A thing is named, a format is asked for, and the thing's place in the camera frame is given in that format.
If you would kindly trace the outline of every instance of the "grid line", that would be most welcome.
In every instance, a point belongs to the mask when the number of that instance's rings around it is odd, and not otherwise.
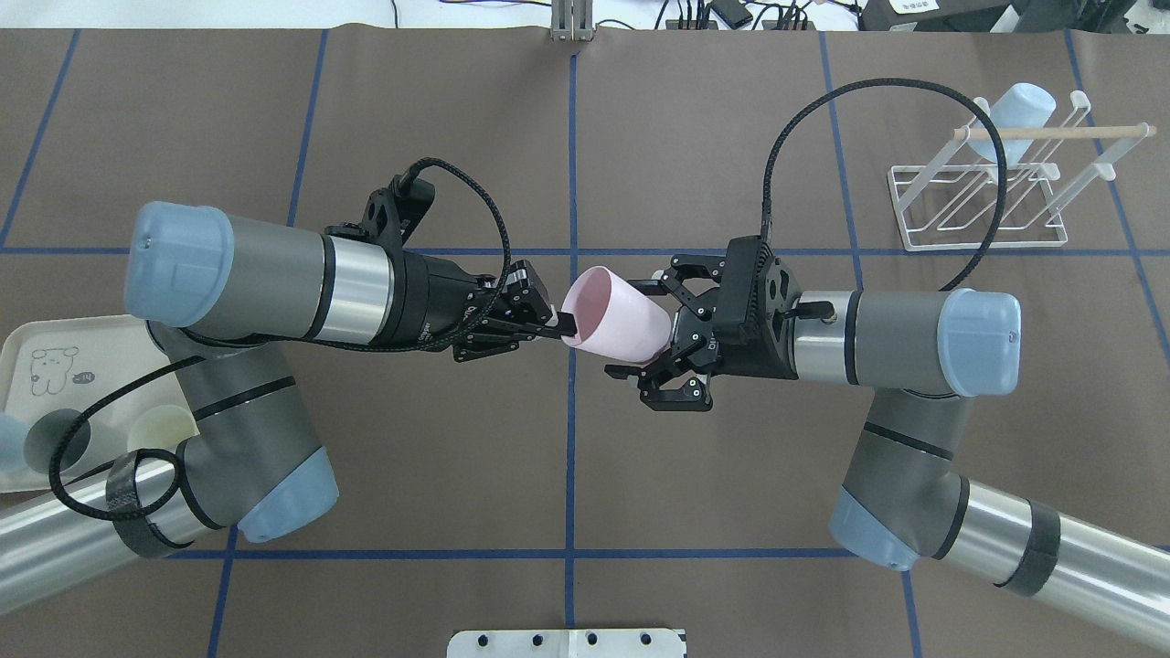
[[[902,595],[906,597],[906,618],[910,625],[910,651],[922,658],[922,635],[918,632],[918,608],[914,603],[914,581],[910,571],[902,571]]]
[[[825,71],[825,92],[833,90],[833,70],[828,62],[828,40],[824,32],[818,32],[820,41],[820,66]],[[861,272],[861,253],[858,249],[858,228],[853,221],[853,197],[849,194],[849,177],[845,170],[845,148],[841,145],[841,126],[837,121],[837,101],[828,102],[828,122],[833,128],[833,150],[837,152],[837,177],[841,181],[841,204],[845,207],[845,227],[849,232],[849,255],[853,256],[853,279],[858,290],[865,288],[865,275]]]
[[[228,550],[180,550],[167,560],[223,560]],[[844,548],[454,548],[454,549],[241,549],[232,560],[449,562],[489,560],[833,560],[855,558]]]
[[[41,150],[41,139],[44,138],[44,131],[49,128],[49,118],[53,117],[53,108],[57,104],[61,88],[66,83],[66,75],[69,73],[69,63],[73,62],[73,55],[77,50],[78,39],[81,39],[81,29],[75,29],[73,36],[69,39],[69,48],[66,50],[66,56],[61,61],[61,69],[57,70],[57,80],[53,83],[49,102],[44,104],[44,114],[41,115],[41,123],[36,126],[33,145],[28,149],[25,167],[20,170],[20,179],[16,180],[16,190],[12,194],[12,203],[8,204],[8,213],[4,218],[4,225],[0,226],[0,248],[4,248],[5,241],[8,240],[8,232],[12,231],[12,225],[16,221],[16,208],[20,207],[20,198],[25,193],[25,184],[28,183],[28,176],[33,172],[33,163],[36,162],[36,153]]]
[[[325,63],[325,47],[329,44],[329,30],[321,30],[321,42],[317,44],[317,64],[312,71],[312,87],[309,89],[309,109],[304,112],[304,131],[301,132],[301,152],[296,160],[296,176],[292,178],[292,197],[289,199],[288,226],[296,224],[296,208],[301,199],[301,180],[304,178],[304,160],[309,157],[309,138],[312,136],[312,115],[317,108],[317,89],[321,87],[321,69]]]
[[[232,564],[235,556],[235,541],[239,530],[232,526],[227,532],[227,548],[223,550],[223,569],[220,571],[219,592],[215,595],[215,614],[212,616],[212,630],[207,635],[207,658],[215,658],[219,652],[219,635],[223,628],[223,611],[227,609],[227,590],[232,582]]]
[[[577,279],[577,57],[569,59],[569,281]],[[577,625],[574,591],[577,548],[577,350],[569,350],[565,388],[565,628]]]
[[[1073,81],[1076,83],[1078,89],[1085,91],[1085,82],[1081,80],[1081,64],[1080,60],[1076,57],[1076,44],[1073,42],[1073,33],[1069,29],[1065,29],[1065,47],[1068,49],[1068,63],[1073,67]],[[1085,118],[1089,125],[1096,125],[1092,110]],[[1099,156],[1104,152],[1101,148],[1100,139],[1093,140],[1093,148],[1096,149]],[[1150,280],[1145,276],[1145,266],[1142,265],[1142,256],[1137,251],[1137,241],[1134,240],[1134,231],[1129,226],[1129,218],[1126,215],[1126,206],[1121,203],[1121,194],[1117,192],[1117,184],[1109,180],[1108,185],[1109,196],[1113,197],[1113,207],[1117,211],[1117,221],[1121,222],[1121,232],[1126,235],[1126,244],[1129,246],[1129,254],[1134,259],[1134,269],[1137,272],[1137,281],[1142,286],[1142,295],[1145,297],[1145,306],[1150,309],[1150,318],[1154,321],[1154,330],[1157,331],[1158,342],[1162,345],[1162,356],[1166,361],[1166,366],[1170,368],[1170,341],[1166,340],[1165,325],[1162,323],[1162,314],[1158,310],[1157,301],[1154,299],[1154,290],[1150,288]]]

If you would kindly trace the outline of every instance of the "white tray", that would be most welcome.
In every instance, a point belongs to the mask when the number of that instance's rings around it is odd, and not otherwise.
[[[131,315],[30,322],[13,331],[0,349],[0,411],[29,425],[58,409],[82,411],[167,363],[146,323]],[[167,404],[188,409],[173,373],[99,411],[90,420],[85,454],[64,474],[83,473],[125,453],[135,420]],[[46,475],[28,468],[0,473],[0,493],[48,486]]]

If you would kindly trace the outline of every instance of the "wooden dowel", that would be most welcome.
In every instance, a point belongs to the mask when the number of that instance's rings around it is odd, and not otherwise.
[[[962,139],[966,129],[956,128],[955,139]],[[1145,124],[1140,125],[1097,125],[1085,128],[1002,128],[1003,139],[1122,139],[1126,137],[1148,137],[1158,133],[1158,129]],[[971,140],[990,139],[986,129],[972,128]]]

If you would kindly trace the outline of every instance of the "cartoon bear drawing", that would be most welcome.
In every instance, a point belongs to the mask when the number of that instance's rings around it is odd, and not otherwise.
[[[77,348],[53,348],[33,351],[33,395],[55,396],[64,390]]]

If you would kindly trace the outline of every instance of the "pink cup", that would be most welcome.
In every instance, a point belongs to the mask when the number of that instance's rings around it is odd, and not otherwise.
[[[566,345],[631,363],[652,361],[670,342],[670,316],[605,267],[586,269],[565,296],[577,320]]]

